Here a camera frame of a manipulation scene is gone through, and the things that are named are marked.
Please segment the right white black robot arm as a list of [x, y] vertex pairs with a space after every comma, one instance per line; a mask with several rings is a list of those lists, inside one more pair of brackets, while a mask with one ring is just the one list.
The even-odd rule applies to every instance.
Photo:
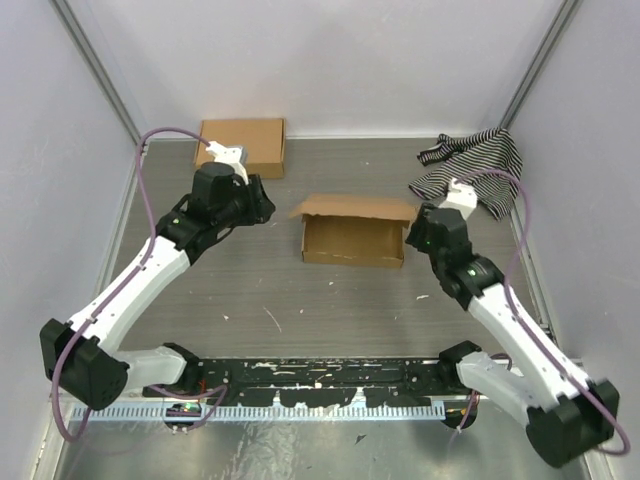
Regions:
[[474, 253], [462, 212], [425, 203], [408, 245], [428, 256], [442, 290], [479, 321], [515, 363], [500, 367], [470, 341], [439, 355], [442, 387], [487, 396], [524, 429], [548, 465], [560, 468], [614, 435], [620, 395], [571, 361], [522, 308], [500, 269]]

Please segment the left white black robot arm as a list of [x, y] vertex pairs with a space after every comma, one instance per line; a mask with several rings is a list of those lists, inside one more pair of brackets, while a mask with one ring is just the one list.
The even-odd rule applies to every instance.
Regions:
[[123, 392], [162, 386], [181, 397], [198, 393], [201, 360], [166, 343], [152, 350], [121, 350], [127, 332], [154, 299], [208, 249], [237, 227], [267, 223], [275, 211], [262, 179], [241, 176], [229, 164], [208, 162], [192, 189], [155, 226], [143, 249], [89, 305], [68, 321], [49, 320], [40, 331], [46, 377], [93, 411]]

